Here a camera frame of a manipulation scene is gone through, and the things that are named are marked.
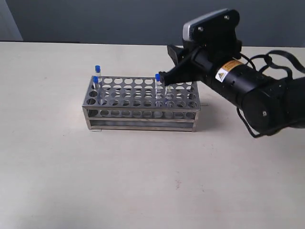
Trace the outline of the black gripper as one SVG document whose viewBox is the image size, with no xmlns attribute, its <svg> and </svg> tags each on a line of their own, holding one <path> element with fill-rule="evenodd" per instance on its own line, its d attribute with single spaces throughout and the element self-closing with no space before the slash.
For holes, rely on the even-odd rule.
<svg viewBox="0 0 305 229">
<path fill-rule="evenodd" d="M 235 33 L 239 21 L 239 12 L 229 9 L 195 28 L 193 42 L 183 40 L 183 47 L 167 45 L 174 67 L 159 72 L 161 83 L 171 85 L 209 80 L 223 83 L 229 72 L 241 65 L 242 43 Z"/>
</svg>

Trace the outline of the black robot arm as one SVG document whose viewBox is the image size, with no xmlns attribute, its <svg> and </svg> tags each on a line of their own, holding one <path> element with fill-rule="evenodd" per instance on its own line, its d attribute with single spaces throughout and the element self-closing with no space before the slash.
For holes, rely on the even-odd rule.
<svg viewBox="0 0 305 229">
<path fill-rule="evenodd" d="M 185 23 L 183 46 L 167 46 L 174 67 L 160 72 L 161 82 L 203 82 L 236 107 L 254 138 L 304 128 L 305 79 L 293 78 L 292 69 L 275 64 L 272 56 L 286 58 L 301 73 L 304 66 L 282 50 L 261 54 L 265 65 L 259 70 L 252 58 L 242 63 L 242 42 L 235 33 L 239 21 L 238 11 L 221 9 Z"/>
</svg>

